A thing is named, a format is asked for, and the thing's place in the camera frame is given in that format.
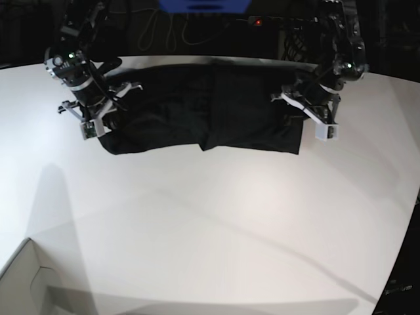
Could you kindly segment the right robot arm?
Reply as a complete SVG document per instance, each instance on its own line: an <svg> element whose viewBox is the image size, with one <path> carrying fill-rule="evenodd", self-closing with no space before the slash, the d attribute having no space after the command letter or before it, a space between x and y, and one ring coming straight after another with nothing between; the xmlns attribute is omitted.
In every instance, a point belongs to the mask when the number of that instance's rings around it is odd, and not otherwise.
<svg viewBox="0 0 420 315"><path fill-rule="evenodd" d="M106 81L105 75L121 65L120 58L96 67L89 56L109 8L109 1L69 1L58 43L45 51L45 69L75 96L74 101L63 101L58 113L71 113L79 121L85 140L103 137L106 134L104 118L114 112L127 111L123 97L133 89L143 89L136 81L121 81L117 85Z"/></svg>

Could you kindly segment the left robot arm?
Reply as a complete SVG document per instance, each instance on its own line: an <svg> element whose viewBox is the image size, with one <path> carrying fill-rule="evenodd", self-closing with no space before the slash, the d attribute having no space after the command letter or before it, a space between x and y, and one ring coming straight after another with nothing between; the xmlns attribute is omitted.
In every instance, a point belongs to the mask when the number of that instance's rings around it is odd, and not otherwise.
<svg viewBox="0 0 420 315"><path fill-rule="evenodd" d="M286 16L281 60L314 64L312 70L298 70L295 82L272 94L302 111L316 124L316 138L336 140L339 126L335 116L345 83L361 79L368 71L365 45L355 1L310 1L308 18Z"/></svg>

